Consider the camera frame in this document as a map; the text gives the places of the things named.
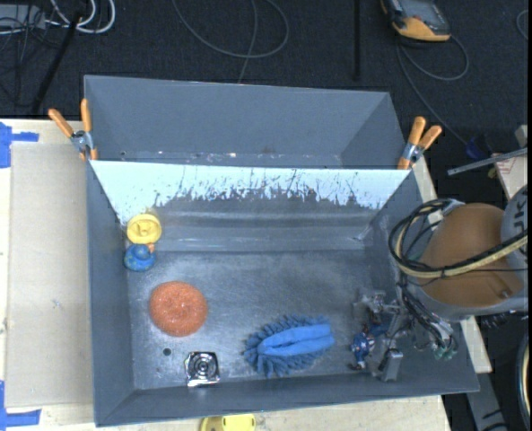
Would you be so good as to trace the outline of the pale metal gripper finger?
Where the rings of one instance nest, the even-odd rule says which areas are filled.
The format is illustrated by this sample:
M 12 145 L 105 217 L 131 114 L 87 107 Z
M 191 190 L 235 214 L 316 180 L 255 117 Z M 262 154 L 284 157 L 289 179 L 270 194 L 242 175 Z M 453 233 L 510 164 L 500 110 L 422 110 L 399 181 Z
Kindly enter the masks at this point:
M 385 320 L 398 313 L 397 302 L 387 303 L 383 291 L 359 293 L 353 302 L 353 317 L 356 320 Z
M 377 364 L 375 376 L 382 382 L 395 382 L 399 376 L 404 354 L 398 349 L 388 349 Z

